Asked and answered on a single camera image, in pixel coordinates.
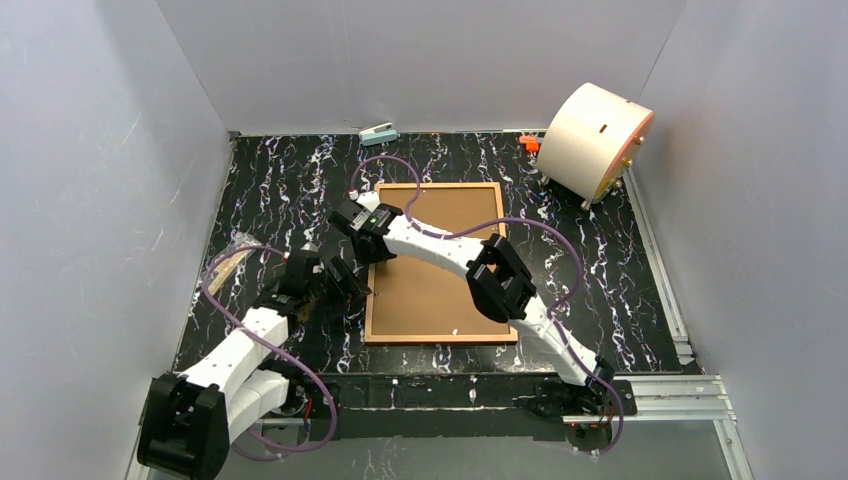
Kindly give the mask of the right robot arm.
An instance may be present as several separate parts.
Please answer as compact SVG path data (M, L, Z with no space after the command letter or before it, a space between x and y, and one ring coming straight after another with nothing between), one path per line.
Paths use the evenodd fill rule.
M382 202L367 206L363 200L344 201L329 222L348 237L364 265L410 256L464 279L480 314L508 325L547 355L557 380L543 383L520 400L521 406L542 417L597 416L601 423L625 418L613 367L553 319L552 308L540 298L530 270L506 237L493 233L478 239L471 230L449 232L397 207Z

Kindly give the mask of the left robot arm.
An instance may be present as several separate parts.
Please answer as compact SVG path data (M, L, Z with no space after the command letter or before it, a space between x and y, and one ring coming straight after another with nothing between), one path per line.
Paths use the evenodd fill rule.
M309 248L283 255L283 267L209 354L182 372L152 380L137 461L181 479L213 479L232 444L269 413L310 427L315 406L338 404L314 371L282 349L314 304L345 306L370 294L339 256Z

